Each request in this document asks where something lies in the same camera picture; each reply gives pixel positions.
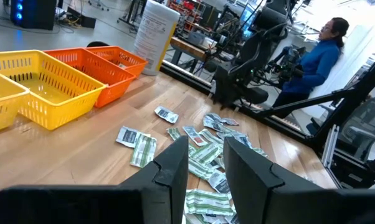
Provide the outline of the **wooden workbench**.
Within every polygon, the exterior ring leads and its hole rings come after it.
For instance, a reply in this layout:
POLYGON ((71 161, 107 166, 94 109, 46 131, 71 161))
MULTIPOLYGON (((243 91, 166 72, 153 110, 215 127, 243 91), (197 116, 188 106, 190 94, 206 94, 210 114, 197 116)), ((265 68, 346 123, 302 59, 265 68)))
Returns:
POLYGON ((177 65, 182 54, 187 54, 194 60, 206 61, 210 53, 215 53, 217 48, 211 47, 210 49, 204 49, 200 46, 192 45, 185 40, 177 37, 172 37, 170 46, 175 50, 175 53, 171 59, 171 63, 177 65))

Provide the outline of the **white alcohol pad packet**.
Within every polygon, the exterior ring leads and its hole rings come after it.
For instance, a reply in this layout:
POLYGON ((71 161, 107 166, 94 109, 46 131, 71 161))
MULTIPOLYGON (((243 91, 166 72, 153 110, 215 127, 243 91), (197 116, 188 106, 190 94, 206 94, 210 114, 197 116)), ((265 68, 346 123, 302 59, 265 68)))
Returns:
POLYGON ((230 188, 225 173, 214 170, 214 173, 207 180, 210 186, 218 193, 229 194, 230 188))
POLYGON ((118 136, 116 137, 116 142, 126 147, 134 148, 136 146, 138 138, 141 135, 148 136, 148 137, 151 136, 150 134, 145 134, 135 129, 122 126, 118 133, 118 136))

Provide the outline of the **person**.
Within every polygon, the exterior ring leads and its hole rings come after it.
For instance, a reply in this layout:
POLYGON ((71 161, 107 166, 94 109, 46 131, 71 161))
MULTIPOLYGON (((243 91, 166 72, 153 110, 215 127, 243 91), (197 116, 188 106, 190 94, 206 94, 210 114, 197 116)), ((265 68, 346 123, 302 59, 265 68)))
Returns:
POLYGON ((293 77, 283 84, 272 105, 274 108, 306 100, 315 87, 324 84, 342 53, 343 37, 348 28, 349 22, 342 17, 334 17, 323 26, 318 36, 319 43, 298 61, 303 76, 293 77))

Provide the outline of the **yellow plastic basket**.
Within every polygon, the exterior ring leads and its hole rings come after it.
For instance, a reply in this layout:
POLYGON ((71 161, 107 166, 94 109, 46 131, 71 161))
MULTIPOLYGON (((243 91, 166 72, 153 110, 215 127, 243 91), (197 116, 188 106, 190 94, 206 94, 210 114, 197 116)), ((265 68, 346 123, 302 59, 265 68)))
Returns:
POLYGON ((29 89, 0 74, 0 130, 11 126, 29 89))
POLYGON ((29 89, 19 114, 53 130, 88 113, 105 85, 40 50, 0 52, 0 74, 29 89))

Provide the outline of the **white yellow wipes canister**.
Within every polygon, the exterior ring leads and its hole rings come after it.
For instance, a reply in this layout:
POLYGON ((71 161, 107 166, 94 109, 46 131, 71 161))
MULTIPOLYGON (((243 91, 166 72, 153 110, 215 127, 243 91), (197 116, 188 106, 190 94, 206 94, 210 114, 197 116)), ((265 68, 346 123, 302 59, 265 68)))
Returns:
POLYGON ((147 0, 133 46, 133 53, 147 61, 143 74, 158 74, 180 16, 165 5, 147 0))

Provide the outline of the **black computer tower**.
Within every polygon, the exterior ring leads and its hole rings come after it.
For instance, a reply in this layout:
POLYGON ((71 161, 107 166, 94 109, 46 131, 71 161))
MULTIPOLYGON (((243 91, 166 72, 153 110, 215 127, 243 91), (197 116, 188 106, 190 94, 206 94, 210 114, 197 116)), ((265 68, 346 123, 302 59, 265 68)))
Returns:
POLYGON ((25 29, 52 30, 57 0, 11 0, 10 20, 25 29))

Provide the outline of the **orange plastic basket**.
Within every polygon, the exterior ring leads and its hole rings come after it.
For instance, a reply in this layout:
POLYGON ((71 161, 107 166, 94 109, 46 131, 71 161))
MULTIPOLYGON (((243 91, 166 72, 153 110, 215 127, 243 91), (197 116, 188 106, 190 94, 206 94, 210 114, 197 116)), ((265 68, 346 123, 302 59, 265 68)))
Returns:
POLYGON ((106 86, 95 103, 97 108, 121 98, 136 78, 124 68, 84 48, 45 50, 44 52, 106 86))
POLYGON ((87 47, 86 49, 115 65, 119 65, 120 63, 127 65, 128 67, 124 69, 132 73, 136 78, 139 77, 148 64, 145 59, 118 46, 87 47))

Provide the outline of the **white antiseptic towelette packet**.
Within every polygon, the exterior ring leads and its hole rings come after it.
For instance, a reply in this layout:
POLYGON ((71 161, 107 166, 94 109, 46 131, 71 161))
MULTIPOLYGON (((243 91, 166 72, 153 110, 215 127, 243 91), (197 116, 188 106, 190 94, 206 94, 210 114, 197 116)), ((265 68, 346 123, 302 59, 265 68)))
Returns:
POLYGON ((173 113, 172 111, 168 110, 167 108, 163 106, 158 106, 154 112, 162 119, 166 120, 167 122, 171 124, 175 124, 176 121, 179 118, 179 115, 176 113, 173 113))
POLYGON ((224 140, 225 137, 233 137, 238 142, 241 142, 242 144, 246 145, 247 147, 253 149, 253 146, 252 146, 251 142, 249 141, 248 136, 246 136, 244 134, 237 133, 237 132, 231 132, 231 133, 220 133, 220 132, 217 132, 216 134, 222 140, 224 140))
POLYGON ((207 119, 210 119, 211 121, 218 122, 218 123, 225 123, 225 120, 222 119, 218 114, 215 113, 208 113, 204 116, 207 119))

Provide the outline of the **silver frame bracket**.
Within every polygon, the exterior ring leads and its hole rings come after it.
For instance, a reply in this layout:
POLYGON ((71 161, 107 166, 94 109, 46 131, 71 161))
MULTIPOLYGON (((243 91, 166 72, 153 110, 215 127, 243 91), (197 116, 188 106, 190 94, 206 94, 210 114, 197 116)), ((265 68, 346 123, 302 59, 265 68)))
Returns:
POLYGON ((331 167, 331 163, 333 161, 333 154, 335 151, 336 142, 338 140, 338 134, 339 126, 334 124, 327 135, 324 150, 321 157, 321 163, 323 164, 323 167, 327 169, 331 167))

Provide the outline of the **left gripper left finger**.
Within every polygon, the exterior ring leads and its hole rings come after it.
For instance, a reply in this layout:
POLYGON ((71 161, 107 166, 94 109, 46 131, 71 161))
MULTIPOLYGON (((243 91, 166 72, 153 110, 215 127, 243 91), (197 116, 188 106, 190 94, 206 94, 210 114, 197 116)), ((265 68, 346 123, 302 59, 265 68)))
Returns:
POLYGON ((0 190, 0 224, 181 224, 188 137, 118 185, 15 185, 0 190))

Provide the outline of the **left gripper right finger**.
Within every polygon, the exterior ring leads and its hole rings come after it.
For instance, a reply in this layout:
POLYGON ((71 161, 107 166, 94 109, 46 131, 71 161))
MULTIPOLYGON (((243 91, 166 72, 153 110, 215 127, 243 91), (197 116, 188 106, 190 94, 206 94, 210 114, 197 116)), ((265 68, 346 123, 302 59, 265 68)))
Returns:
POLYGON ((375 224, 375 189, 324 189, 232 137, 223 150, 240 224, 375 224))

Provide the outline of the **computer monitor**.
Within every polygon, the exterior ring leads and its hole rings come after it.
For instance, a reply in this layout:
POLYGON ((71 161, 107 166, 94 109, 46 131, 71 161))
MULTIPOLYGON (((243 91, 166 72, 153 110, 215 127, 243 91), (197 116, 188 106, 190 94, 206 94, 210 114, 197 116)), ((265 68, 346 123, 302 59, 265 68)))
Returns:
POLYGON ((256 9, 249 3, 246 4, 240 16, 240 24, 242 25, 242 40, 248 40, 252 36, 249 27, 255 19, 256 9))

